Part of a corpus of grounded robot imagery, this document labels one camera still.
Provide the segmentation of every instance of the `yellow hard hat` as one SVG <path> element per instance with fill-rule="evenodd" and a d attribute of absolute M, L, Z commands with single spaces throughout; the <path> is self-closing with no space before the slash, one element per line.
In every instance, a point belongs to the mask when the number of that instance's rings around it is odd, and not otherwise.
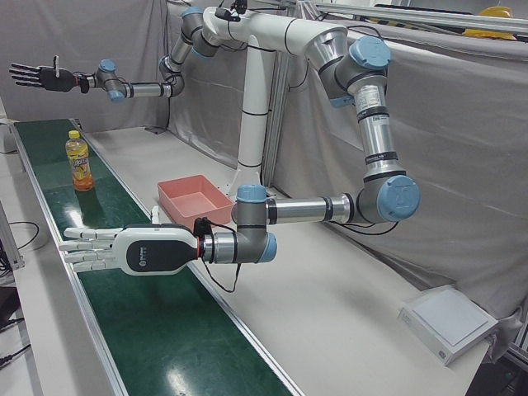
<path fill-rule="evenodd" d="M 512 9 L 509 7 L 490 7 L 478 13 L 481 17 L 511 18 Z M 478 31 L 476 29 L 466 29 L 463 35 L 471 37 L 485 37 L 489 39 L 517 40 L 511 33 L 501 31 Z"/>

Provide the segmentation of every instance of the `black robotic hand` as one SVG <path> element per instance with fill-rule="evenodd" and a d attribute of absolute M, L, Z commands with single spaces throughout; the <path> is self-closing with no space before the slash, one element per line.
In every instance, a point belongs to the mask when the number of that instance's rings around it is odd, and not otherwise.
<path fill-rule="evenodd" d="M 44 88 L 47 91 L 68 92 L 79 85 L 80 80 L 72 72 L 65 68 L 58 68 L 57 59 L 54 59 L 54 67 L 50 66 L 27 66 L 25 64 L 11 64 L 9 69 L 11 77 L 16 80 L 16 85 L 24 87 Z"/>

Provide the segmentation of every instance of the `bottle label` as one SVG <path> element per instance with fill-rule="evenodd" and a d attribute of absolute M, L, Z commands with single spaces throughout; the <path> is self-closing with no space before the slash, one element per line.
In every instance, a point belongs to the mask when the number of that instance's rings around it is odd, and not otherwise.
<path fill-rule="evenodd" d="M 72 168 L 73 178 L 76 180 L 83 180 L 90 176 L 90 164 L 88 162 L 88 146 L 84 146 L 79 150 L 72 150 L 68 152 L 69 164 Z"/>

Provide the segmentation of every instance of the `logo on robotic hand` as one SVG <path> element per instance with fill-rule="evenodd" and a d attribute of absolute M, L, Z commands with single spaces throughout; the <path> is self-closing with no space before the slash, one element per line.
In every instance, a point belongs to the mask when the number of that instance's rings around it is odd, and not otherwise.
<path fill-rule="evenodd" d="M 147 248 L 139 248 L 139 266 L 147 266 Z"/>

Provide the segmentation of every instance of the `white tabletop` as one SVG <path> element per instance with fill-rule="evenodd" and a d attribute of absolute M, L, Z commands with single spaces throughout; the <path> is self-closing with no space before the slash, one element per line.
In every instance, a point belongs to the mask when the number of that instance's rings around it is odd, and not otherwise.
<path fill-rule="evenodd" d="M 90 140 L 147 207 L 158 203 L 157 182 L 204 174 L 222 186 L 234 173 L 169 133 L 133 128 Z M 237 291 L 220 293 L 306 395 L 465 395 L 486 342 L 444 367 L 397 320 L 418 294 L 401 276 L 322 224 L 270 231 L 276 259 L 243 265 Z M 227 285 L 234 270 L 212 269 Z"/>

